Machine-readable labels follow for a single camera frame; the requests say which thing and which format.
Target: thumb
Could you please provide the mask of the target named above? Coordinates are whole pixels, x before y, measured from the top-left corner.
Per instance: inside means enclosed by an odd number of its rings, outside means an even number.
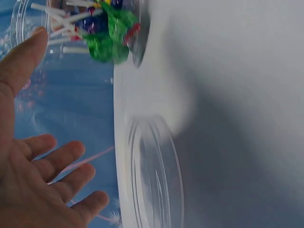
[[[12,49],[0,62],[0,83],[7,85],[14,96],[25,85],[43,58],[47,41],[46,29],[38,27],[29,39]]]

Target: green candy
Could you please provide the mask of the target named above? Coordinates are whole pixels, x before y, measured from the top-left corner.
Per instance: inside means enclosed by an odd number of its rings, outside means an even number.
[[[105,2],[98,2],[108,14],[109,35],[113,41],[124,43],[124,36],[128,29],[138,23],[136,16],[126,10],[116,10]]]
[[[83,36],[90,55],[102,63],[120,64],[127,60],[129,48],[124,43],[128,30],[138,23],[138,19],[129,11],[116,10],[107,3],[96,0],[108,15],[109,33],[89,34]]]
[[[127,60],[129,48],[120,43],[113,42],[106,33],[90,34],[83,36],[86,40],[90,55],[102,63],[114,62],[120,64]]]

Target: transparent plastic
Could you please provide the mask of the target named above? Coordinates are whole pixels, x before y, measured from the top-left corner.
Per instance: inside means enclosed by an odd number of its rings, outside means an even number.
[[[51,18],[44,11],[31,9],[30,6],[32,3],[37,3],[40,5],[59,7],[59,2],[59,0],[18,0],[15,4],[11,18],[11,46],[15,47],[29,38],[32,31],[39,26],[44,26],[49,34],[54,32]],[[123,9],[131,10],[139,17],[140,21],[144,22],[142,32],[134,36],[129,44],[136,67],[140,65],[143,59],[149,33],[149,31],[147,31],[147,20],[143,19],[143,12],[140,10],[140,5],[138,0],[125,0],[123,2]],[[80,8],[71,6],[65,6],[64,9],[81,11]],[[69,47],[86,48],[87,45],[82,40],[50,45],[48,46],[45,57],[39,67],[42,67],[43,69],[84,69],[84,67],[87,66],[92,68],[98,67],[98,65],[101,64],[100,62],[93,60],[88,53],[64,53],[64,49],[68,49]]]
[[[169,128],[160,117],[134,118],[126,136],[128,195],[138,228],[182,228],[184,196]]]

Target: plastic lid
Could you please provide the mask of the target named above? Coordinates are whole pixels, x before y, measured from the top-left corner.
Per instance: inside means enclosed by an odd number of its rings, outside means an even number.
[[[132,119],[126,137],[128,197],[138,228],[182,228],[181,170],[162,118]]]
[[[150,14],[148,4],[148,0],[123,1],[123,9],[130,10],[135,16],[137,16],[141,24],[140,32],[133,37],[129,45],[130,51],[133,55],[133,63],[136,67],[139,67],[142,63],[148,42],[150,30]]]

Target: yellow candy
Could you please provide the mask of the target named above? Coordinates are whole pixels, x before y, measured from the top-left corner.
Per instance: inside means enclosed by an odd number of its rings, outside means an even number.
[[[101,8],[101,5],[99,3],[95,3],[95,4],[93,4],[93,7],[95,7],[95,8]]]

